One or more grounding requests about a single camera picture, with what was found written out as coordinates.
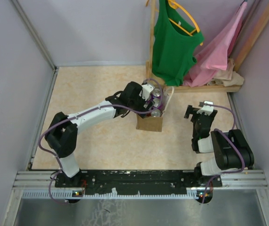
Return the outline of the burlap canvas bag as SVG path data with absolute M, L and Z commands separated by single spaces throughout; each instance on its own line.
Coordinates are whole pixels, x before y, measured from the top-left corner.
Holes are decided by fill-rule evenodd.
M 159 117 L 148 116 L 142 119 L 139 115 L 137 115 L 137 124 L 136 129 L 143 131 L 152 131 L 152 132 L 161 132 L 163 125 L 163 115 L 166 113 L 171 98 L 174 94 L 174 87 L 169 87 L 164 89 L 164 99 L 163 99 L 163 110 L 161 111 L 161 115 Z

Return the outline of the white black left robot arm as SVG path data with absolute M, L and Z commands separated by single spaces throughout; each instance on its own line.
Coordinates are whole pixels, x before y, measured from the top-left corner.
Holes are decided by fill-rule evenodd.
M 43 137 L 55 151 L 66 183 L 76 187 L 82 181 L 80 168 L 73 153 L 78 135 L 102 121 L 118 116 L 124 117 L 130 111 L 145 116 L 150 108 L 147 102 L 153 90 L 154 86 L 150 83 L 144 82 L 140 85 L 132 81 L 123 91 L 116 92 L 91 108 L 69 115 L 59 112 L 54 116 Z

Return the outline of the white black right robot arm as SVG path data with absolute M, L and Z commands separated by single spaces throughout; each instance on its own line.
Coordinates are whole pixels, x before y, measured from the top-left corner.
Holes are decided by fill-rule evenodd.
M 204 101 L 199 108 L 187 106 L 184 118 L 191 116 L 193 132 L 191 147 L 195 153 L 213 153 L 214 157 L 200 162 L 194 168 L 194 181 L 205 186 L 211 177 L 221 174 L 242 172 L 254 165 L 254 154 L 240 129 L 223 132 L 220 129 L 211 131 L 211 126 L 218 111 L 217 105 Z

